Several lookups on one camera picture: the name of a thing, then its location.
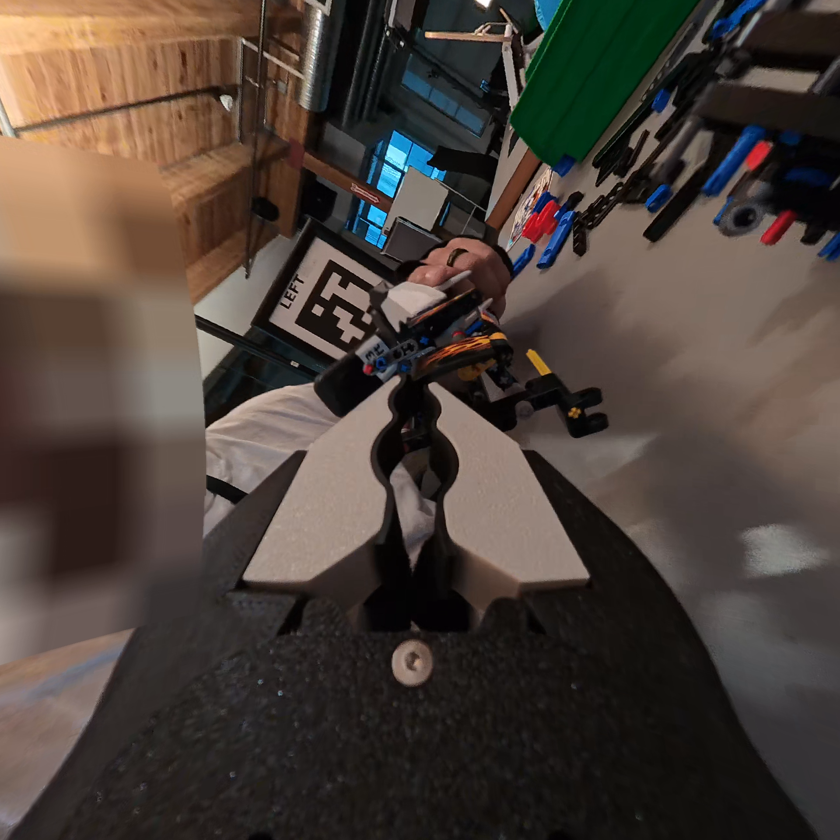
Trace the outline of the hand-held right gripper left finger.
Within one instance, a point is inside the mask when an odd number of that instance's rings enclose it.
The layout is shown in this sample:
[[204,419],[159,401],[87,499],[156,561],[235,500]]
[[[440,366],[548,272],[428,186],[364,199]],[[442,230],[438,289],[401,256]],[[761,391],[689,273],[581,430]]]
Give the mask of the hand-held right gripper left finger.
[[391,380],[308,449],[242,582],[325,597],[368,627],[411,625],[414,489]]

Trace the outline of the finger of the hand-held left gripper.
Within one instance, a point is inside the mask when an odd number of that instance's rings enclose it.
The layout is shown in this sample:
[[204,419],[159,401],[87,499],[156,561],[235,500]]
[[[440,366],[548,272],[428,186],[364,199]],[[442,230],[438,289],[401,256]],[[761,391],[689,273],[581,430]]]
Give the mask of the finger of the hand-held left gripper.
[[437,287],[427,287],[411,281],[393,285],[383,281],[370,292],[370,309],[390,329],[401,329],[416,322],[432,310],[455,300],[452,290],[460,282],[471,278],[470,269],[444,281]]

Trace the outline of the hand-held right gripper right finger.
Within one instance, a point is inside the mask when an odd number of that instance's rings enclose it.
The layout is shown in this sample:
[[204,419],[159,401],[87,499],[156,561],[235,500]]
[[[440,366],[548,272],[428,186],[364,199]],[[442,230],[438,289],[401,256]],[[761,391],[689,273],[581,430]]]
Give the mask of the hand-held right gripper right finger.
[[417,624],[475,624],[498,599],[591,579],[519,445],[441,385],[428,387],[434,532],[413,571]]

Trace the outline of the flame-printed lego truck body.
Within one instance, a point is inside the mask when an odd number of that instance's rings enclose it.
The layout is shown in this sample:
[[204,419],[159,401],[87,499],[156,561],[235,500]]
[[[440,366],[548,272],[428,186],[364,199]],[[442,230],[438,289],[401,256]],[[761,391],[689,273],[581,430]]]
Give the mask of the flame-printed lego truck body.
[[526,352],[537,375],[519,381],[512,370],[515,353],[507,335],[482,309],[439,331],[431,330],[428,318],[421,318],[405,326],[394,345],[374,333],[355,354],[361,372],[381,382],[404,375],[429,384],[456,374],[465,383],[468,407],[504,433],[548,409],[558,414],[572,438],[599,434],[609,426],[607,415],[596,411],[603,400],[601,390],[572,391],[537,351]]

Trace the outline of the pile of black lego beams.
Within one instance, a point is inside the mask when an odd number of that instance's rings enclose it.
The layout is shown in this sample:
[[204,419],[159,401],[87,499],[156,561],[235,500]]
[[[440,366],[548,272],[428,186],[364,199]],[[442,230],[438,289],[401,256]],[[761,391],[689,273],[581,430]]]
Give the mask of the pile of black lego beams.
[[619,204],[652,214],[643,232],[652,244],[702,198],[722,196],[723,209],[737,178],[718,196],[700,191],[739,135],[700,119],[716,85],[806,91],[835,58],[839,67],[837,10],[815,10],[812,2],[697,3],[591,150],[595,188],[609,177],[616,184],[588,207],[579,193],[549,205],[554,230],[539,268],[551,266],[568,239],[582,256],[588,232]]

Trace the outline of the person's left hand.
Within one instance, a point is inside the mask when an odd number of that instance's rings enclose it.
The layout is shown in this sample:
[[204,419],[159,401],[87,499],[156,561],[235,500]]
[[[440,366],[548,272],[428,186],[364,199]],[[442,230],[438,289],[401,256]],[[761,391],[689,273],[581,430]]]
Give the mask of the person's left hand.
[[430,249],[422,258],[403,263],[395,271],[394,282],[405,281],[425,287],[439,287],[460,277],[448,287],[452,295],[477,289],[489,311],[501,319],[506,295],[512,282],[512,263],[507,253],[476,238],[458,237]]

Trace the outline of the person's white shirt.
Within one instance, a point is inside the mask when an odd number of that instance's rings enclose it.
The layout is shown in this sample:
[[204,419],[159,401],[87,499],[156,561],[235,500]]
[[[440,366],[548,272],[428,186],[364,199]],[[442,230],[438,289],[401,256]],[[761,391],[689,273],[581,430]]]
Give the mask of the person's white shirt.
[[[257,395],[206,429],[206,473],[248,493],[338,421],[312,384]],[[414,566],[434,532],[436,505],[422,495],[405,464],[395,467],[391,483],[406,553]]]

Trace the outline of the colourful sticker sheet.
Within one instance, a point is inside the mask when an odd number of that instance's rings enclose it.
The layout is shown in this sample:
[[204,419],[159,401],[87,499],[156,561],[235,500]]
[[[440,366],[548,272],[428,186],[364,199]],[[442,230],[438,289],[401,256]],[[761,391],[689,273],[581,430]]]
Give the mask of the colourful sticker sheet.
[[556,201],[553,191],[554,180],[554,171],[545,169],[525,191],[512,215],[511,230],[507,242],[508,249],[518,242],[531,216],[534,214],[540,215],[545,204]]

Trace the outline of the metal air duct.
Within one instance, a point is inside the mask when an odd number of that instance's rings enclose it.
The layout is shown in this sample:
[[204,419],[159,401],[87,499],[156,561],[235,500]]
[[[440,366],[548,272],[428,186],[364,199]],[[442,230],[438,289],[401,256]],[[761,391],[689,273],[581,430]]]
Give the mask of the metal air duct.
[[322,113],[329,87],[343,21],[343,2],[305,1],[301,11],[300,77],[295,99],[311,113]]

